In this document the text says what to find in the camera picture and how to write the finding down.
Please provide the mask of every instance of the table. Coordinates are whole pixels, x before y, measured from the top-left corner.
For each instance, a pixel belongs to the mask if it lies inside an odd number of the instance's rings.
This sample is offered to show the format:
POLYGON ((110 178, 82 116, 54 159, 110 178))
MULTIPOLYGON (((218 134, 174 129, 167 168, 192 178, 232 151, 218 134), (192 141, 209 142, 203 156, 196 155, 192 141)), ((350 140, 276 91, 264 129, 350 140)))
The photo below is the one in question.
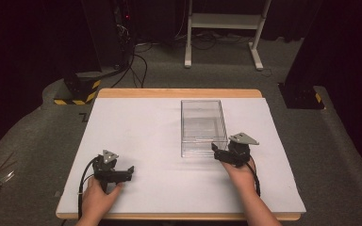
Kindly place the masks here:
POLYGON ((135 172, 105 218, 244 219, 238 193, 217 160, 181 157, 180 102, 189 99, 221 100, 227 134, 244 132, 260 142, 251 147, 251 155, 261 198, 278 219, 298 219, 304 204, 269 107, 256 89, 101 89, 57 216, 77 218, 82 172, 97 154, 109 150, 120 156, 116 170, 135 166, 135 172))
POLYGON ((265 0, 263 10, 258 15, 239 15, 239 14, 212 14, 212 13, 193 13, 192 0, 189 0, 189 17, 187 28, 187 44, 185 50, 185 67, 192 66, 192 47, 191 35, 193 27, 204 28, 224 28, 224 29, 248 29, 255 30, 255 39, 249 42, 249 50, 255 62, 258 71, 263 71, 264 67, 261 63, 260 56, 257 52, 258 41, 266 22, 267 13, 272 0, 265 0))

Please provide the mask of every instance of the human hand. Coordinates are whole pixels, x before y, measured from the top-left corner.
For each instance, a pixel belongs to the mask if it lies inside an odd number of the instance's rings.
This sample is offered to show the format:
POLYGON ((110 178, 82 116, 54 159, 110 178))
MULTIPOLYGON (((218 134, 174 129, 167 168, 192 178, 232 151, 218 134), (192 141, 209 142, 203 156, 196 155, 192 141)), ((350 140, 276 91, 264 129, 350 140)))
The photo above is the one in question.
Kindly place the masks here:
POLYGON ((88 187, 83 194, 83 215, 76 225, 98 225, 104 214, 109 211, 116 201, 122 188, 123 183, 118 183, 109 194, 106 194, 102 190, 100 182, 92 176, 88 180, 88 187))
MULTIPOLYGON (((249 170, 248 166, 243 165, 242 167, 236 168, 228 163, 221 162, 222 166, 228 172, 228 175, 233 182, 234 186, 241 191, 242 189, 248 189, 255 193, 255 177, 249 170)), ((255 163, 251 158, 248 164, 255 170, 255 163)))

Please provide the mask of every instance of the yellow black tape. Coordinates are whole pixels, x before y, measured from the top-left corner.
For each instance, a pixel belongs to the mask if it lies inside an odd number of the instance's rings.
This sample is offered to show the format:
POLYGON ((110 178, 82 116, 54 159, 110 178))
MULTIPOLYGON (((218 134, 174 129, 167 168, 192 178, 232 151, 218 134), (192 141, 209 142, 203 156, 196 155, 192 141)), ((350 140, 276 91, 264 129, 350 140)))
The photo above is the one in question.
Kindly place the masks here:
POLYGON ((85 93, 87 96, 85 100, 75 100, 75 99, 55 99, 54 102, 56 105, 88 105, 92 102, 93 98, 96 95, 99 85, 101 81, 98 80, 94 82, 89 90, 89 93, 85 93))

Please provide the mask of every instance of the finger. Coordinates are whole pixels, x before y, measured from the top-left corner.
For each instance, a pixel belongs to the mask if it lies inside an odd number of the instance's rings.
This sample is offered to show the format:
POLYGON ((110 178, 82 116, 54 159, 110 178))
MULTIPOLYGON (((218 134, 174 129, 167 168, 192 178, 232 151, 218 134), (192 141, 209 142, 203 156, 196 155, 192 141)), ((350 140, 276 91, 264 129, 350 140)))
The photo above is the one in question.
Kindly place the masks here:
POLYGON ((108 194, 108 196, 115 200, 117 198, 117 196, 119 196, 120 192, 122 191, 124 187, 124 183, 118 183, 114 189, 108 194))
POLYGON ((88 187, 92 186, 93 179, 95 179, 93 176, 91 176, 90 179, 88 179, 88 187))

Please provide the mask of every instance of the hand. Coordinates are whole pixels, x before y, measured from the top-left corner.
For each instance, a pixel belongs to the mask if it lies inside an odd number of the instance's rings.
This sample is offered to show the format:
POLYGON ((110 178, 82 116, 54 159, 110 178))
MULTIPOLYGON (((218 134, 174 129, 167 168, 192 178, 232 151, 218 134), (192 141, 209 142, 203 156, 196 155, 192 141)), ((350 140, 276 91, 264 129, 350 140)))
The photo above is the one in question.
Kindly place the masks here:
POLYGON ((88 180, 87 190, 83 194, 83 216, 76 225, 98 225, 104 214, 109 211, 116 201, 122 188, 123 183, 118 183, 109 194, 106 194, 102 190, 100 182, 92 176, 88 180))
MULTIPOLYGON (((252 158, 248 164, 253 170, 255 170, 255 164, 252 158)), ((238 190, 249 189, 249 191, 252 190, 255 192, 255 178, 246 165, 243 165, 240 168, 235 168, 228 163, 222 162, 222 166, 228 172, 231 181, 238 190)))
MULTIPOLYGON (((255 162, 252 158, 248 164, 255 170, 255 162)), ((223 162, 222 165, 228 172, 234 186, 239 191, 248 225, 281 226, 280 222, 255 192, 255 177, 249 168, 246 165, 235 168, 223 162)))

